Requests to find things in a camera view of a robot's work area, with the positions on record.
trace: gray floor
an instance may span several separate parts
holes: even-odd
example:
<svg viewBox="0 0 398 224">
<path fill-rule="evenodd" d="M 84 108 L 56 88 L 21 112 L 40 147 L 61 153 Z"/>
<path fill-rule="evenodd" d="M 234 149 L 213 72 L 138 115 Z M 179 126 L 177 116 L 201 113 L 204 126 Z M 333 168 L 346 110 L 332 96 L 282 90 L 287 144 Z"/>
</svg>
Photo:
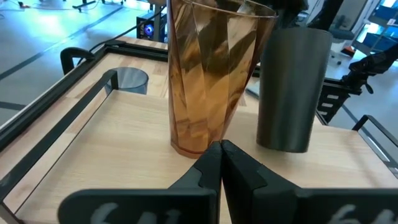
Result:
<svg viewBox="0 0 398 224">
<path fill-rule="evenodd" d="M 35 7 L 71 9 L 81 1 L 29 0 L 24 3 Z M 1 19 L 0 15 L 0 124 L 62 78 L 59 60 L 62 49 L 70 46 L 89 49 L 134 26 L 136 16 L 148 8 L 148 3 L 127 0 L 124 6 L 99 3 L 94 9 L 82 13 L 76 10 L 20 11 L 14 1 L 4 2 L 0 6 L 0 14 L 4 16 Z M 345 58 L 340 66 L 331 60 L 326 76 L 341 78 L 348 73 L 348 64 L 363 56 L 357 52 L 353 59 Z M 330 124 L 352 128 L 355 120 L 371 114 L 394 136 L 398 136 L 398 120 L 394 116 L 398 110 L 397 71 L 398 63 L 385 74 L 371 77 L 369 84 L 375 94 L 371 95 L 364 89 L 362 95 L 352 96 L 345 104 L 346 110 L 340 110 Z M 374 127 L 367 124 L 367 128 L 398 158 L 396 148 L 387 143 Z"/>
<path fill-rule="evenodd" d="M 99 3 L 81 13 L 77 10 L 20 11 L 13 3 L 8 0 L 0 7 L 0 14 L 4 16 L 0 19 L 0 124 L 62 78 L 61 50 L 65 47 L 90 49 L 136 25 L 136 16 L 149 9 L 148 3 L 135 0 L 127 0 L 124 6 Z M 24 3 L 71 9 L 81 1 Z"/>
</svg>

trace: black bracket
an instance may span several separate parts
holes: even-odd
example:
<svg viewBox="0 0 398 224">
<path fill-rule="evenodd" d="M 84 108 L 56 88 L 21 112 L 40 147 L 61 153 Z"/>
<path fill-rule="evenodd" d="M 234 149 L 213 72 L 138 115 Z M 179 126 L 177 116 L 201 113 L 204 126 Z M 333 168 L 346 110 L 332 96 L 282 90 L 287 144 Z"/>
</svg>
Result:
<svg viewBox="0 0 398 224">
<path fill-rule="evenodd" d="M 79 47 L 67 47 L 61 51 L 61 65 L 63 74 L 66 75 L 75 68 L 73 58 L 84 58 L 86 60 L 94 60 L 95 55 L 88 50 Z"/>
<path fill-rule="evenodd" d="M 223 183 L 233 224 L 292 223 L 299 187 L 230 141 L 222 141 Z"/>
</svg>

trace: light wood surface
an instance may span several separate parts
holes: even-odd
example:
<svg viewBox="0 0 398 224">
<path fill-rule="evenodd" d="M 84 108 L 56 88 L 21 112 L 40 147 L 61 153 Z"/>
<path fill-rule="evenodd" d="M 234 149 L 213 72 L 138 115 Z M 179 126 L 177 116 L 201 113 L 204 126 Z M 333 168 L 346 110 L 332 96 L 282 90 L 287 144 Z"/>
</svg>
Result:
<svg viewBox="0 0 398 224">
<path fill-rule="evenodd" d="M 314 125 L 308 152 L 292 154 L 260 148 L 256 124 L 256 114 L 237 111 L 225 138 L 301 187 L 398 186 L 355 131 Z M 60 202 L 72 192 L 167 188 L 194 162 L 170 146 L 166 99 L 113 91 L 17 216 L 56 223 Z M 222 197 L 221 223 L 230 223 Z"/>
<path fill-rule="evenodd" d="M 146 45 L 167 49 L 167 44 L 148 40 L 122 37 L 121 40 L 132 44 Z M 53 106 L 38 118 L 23 134 L 0 153 L 0 179 L 2 179 L 44 136 L 54 125 L 81 99 L 84 94 L 101 78 L 102 74 L 115 67 L 136 67 L 145 71 L 149 76 L 148 95 L 168 97 L 167 74 L 168 66 L 165 62 L 145 60 L 117 54 L 107 54 L 100 63 L 91 69 L 79 82 L 66 92 Z M 52 164 L 62 155 L 67 146 L 73 141 L 80 129 L 89 120 L 106 98 L 103 91 L 77 117 L 71 126 L 59 137 L 49 151 L 19 182 L 6 197 L 5 203 L 15 212 L 34 190 L 42 177 L 48 172 Z M 249 95 L 244 95 L 239 102 L 238 111 L 258 113 L 258 101 Z"/>
</svg>

